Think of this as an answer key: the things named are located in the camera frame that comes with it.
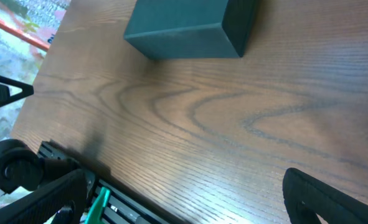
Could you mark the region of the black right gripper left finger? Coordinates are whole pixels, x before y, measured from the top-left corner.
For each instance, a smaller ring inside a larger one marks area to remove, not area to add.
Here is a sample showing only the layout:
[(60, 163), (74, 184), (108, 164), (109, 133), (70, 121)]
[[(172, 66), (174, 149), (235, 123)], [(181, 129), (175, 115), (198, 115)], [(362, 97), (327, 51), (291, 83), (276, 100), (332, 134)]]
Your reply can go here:
[(87, 202), (87, 180), (81, 169), (0, 208), (0, 223), (45, 223), (63, 207), (71, 209), (65, 223), (78, 223)]

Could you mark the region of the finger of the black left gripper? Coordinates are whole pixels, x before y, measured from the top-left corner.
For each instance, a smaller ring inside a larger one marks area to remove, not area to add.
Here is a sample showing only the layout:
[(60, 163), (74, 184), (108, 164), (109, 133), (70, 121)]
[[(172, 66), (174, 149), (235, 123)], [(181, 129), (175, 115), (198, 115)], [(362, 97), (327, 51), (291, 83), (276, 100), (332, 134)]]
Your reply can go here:
[[(9, 86), (20, 88), (21, 92), (15, 95), (11, 95), (11, 92), (9, 91)], [(32, 85), (28, 85), (23, 82), (0, 76), (0, 107), (6, 106), (15, 101), (19, 101), (33, 94), (34, 88)]]

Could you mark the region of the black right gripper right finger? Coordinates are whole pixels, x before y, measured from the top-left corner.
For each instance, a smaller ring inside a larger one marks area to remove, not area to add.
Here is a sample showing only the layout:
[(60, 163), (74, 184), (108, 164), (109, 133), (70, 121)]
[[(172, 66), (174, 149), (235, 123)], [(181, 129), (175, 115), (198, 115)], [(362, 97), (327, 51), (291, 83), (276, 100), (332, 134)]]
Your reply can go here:
[(368, 205), (293, 167), (283, 178), (283, 198), (292, 223), (368, 223)]

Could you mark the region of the dark green box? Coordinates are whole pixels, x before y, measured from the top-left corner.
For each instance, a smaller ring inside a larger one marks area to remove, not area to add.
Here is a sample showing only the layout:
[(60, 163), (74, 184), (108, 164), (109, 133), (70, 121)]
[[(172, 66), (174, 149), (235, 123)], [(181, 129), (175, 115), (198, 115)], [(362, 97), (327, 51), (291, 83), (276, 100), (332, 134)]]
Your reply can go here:
[(124, 39), (149, 59), (243, 57), (256, 0), (137, 0)]

